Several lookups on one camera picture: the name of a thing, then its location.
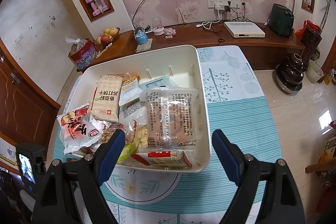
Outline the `green pineapple cake packet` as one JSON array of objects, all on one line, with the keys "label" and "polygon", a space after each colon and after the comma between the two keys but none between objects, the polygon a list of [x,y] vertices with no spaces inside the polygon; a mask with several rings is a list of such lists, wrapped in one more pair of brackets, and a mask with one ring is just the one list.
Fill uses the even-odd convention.
[{"label": "green pineapple cake packet", "polygon": [[133,143],[126,144],[123,147],[117,162],[124,161],[128,159],[129,157],[131,157],[131,155],[133,155],[138,150],[139,144],[140,144],[140,141],[138,139],[136,139]]}]

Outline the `silver white snack bag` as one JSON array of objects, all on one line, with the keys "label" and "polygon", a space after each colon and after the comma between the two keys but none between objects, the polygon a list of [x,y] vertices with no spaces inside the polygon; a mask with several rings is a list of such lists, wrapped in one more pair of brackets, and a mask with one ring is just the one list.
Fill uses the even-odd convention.
[{"label": "silver white snack bag", "polygon": [[89,147],[100,139],[101,132],[89,121],[89,109],[90,104],[86,103],[57,116],[64,155],[76,152],[82,147]]}]

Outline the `round nut cake packet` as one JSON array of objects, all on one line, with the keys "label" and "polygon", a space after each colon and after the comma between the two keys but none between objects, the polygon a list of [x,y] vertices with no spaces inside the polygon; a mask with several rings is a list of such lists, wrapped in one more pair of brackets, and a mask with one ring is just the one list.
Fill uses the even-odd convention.
[{"label": "round nut cake packet", "polygon": [[124,128],[125,126],[123,124],[112,123],[102,133],[102,136],[100,138],[100,143],[102,144],[107,143],[116,130],[123,130]]}]

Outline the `beige wafer bar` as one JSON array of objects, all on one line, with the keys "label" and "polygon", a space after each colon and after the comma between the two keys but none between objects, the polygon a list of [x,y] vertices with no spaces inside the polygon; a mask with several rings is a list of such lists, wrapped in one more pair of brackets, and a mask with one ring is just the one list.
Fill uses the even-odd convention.
[{"label": "beige wafer bar", "polygon": [[103,75],[100,77],[91,110],[95,119],[118,122],[121,86],[121,76]]}]

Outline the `clear bag printed wafers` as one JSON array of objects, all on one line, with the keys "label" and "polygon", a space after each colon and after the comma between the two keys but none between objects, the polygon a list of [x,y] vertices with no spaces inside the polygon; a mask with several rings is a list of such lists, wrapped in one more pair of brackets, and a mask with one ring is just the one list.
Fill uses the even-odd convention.
[{"label": "clear bag printed wafers", "polygon": [[140,100],[146,103],[150,148],[196,145],[198,96],[198,89],[177,86],[150,88],[140,94]]}]

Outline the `blue teapot ornament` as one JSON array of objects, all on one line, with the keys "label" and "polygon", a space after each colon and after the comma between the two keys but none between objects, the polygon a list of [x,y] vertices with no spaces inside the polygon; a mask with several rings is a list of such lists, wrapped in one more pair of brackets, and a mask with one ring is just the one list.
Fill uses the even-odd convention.
[{"label": "blue teapot ornament", "polygon": [[146,31],[142,27],[137,27],[134,30],[134,38],[139,45],[143,45],[143,44],[147,43],[147,41],[148,41]]}]

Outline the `orange white oats bar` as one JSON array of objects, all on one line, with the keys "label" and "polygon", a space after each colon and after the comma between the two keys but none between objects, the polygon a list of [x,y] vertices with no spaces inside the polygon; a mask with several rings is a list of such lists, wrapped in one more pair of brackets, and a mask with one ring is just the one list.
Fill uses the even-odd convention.
[{"label": "orange white oats bar", "polygon": [[127,105],[137,99],[142,93],[142,89],[138,84],[138,76],[130,77],[122,82],[119,106]]}]

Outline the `fruit bowl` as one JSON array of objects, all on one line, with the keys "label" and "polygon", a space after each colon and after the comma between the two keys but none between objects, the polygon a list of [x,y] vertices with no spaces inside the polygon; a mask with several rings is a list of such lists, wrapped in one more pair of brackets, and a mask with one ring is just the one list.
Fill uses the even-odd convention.
[{"label": "fruit bowl", "polygon": [[114,27],[114,28],[106,28],[103,31],[103,34],[100,35],[94,43],[97,46],[107,46],[108,44],[112,43],[115,39],[118,38],[120,32],[119,27]]}]

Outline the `clear pack yellow puffs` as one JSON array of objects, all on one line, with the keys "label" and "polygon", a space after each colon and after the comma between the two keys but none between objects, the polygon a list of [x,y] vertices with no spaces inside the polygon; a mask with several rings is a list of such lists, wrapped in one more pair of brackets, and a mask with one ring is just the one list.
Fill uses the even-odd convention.
[{"label": "clear pack yellow puffs", "polygon": [[146,148],[148,145],[147,125],[134,119],[128,121],[127,144],[136,144],[138,148]]}]

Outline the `red striped Lipo packet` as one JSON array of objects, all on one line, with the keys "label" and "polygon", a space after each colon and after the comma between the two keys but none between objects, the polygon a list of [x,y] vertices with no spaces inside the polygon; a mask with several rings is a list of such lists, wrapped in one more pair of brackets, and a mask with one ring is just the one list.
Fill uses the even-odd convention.
[{"label": "red striped Lipo packet", "polygon": [[182,150],[163,150],[151,152],[138,152],[131,158],[145,166],[158,166],[162,168],[192,168],[193,164]]}]

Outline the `white bucket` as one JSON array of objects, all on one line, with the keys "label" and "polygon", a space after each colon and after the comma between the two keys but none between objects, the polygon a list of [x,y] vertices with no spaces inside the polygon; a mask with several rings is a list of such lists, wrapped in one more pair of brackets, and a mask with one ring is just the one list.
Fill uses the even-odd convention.
[{"label": "white bucket", "polygon": [[306,77],[312,83],[315,84],[324,76],[322,68],[313,60],[308,63]]}]

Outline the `white plastic storage bin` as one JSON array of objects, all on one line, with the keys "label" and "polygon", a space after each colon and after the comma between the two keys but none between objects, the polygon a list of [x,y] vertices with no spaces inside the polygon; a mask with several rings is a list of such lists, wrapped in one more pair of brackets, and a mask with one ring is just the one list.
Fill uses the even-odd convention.
[{"label": "white plastic storage bin", "polygon": [[119,166],[197,173],[211,160],[210,127],[199,55],[185,45],[138,53],[88,68],[69,110],[121,123],[131,155]]}]

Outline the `wall power outlet strip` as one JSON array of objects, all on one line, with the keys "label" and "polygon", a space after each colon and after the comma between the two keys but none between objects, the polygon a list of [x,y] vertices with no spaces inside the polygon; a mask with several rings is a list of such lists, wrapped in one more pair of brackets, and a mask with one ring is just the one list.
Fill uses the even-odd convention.
[{"label": "wall power outlet strip", "polygon": [[207,0],[207,7],[216,10],[224,10],[226,6],[230,9],[239,9],[242,2],[241,0]]}]

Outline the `bread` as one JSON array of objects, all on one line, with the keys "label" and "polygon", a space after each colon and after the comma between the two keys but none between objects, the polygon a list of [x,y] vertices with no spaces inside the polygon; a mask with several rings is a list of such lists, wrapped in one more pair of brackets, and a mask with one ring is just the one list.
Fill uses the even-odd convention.
[{"label": "bread", "polygon": [[141,90],[146,90],[150,88],[168,87],[168,86],[173,86],[173,84],[170,82],[169,76],[158,77],[157,79],[153,79],[143,84],[139,84],[139,88]]}]

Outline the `large white biscuit package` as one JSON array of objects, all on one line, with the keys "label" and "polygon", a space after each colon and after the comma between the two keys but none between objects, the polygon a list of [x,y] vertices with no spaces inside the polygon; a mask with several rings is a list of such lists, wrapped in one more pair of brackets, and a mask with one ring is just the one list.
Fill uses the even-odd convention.
[{"label": "large white biscuit package", "polygon": [[139,116],[140,114],[145,112],[146,103],[141,100],[135,100],[126,104],[120,108],[120,118],[126,119],[130,116]]}]

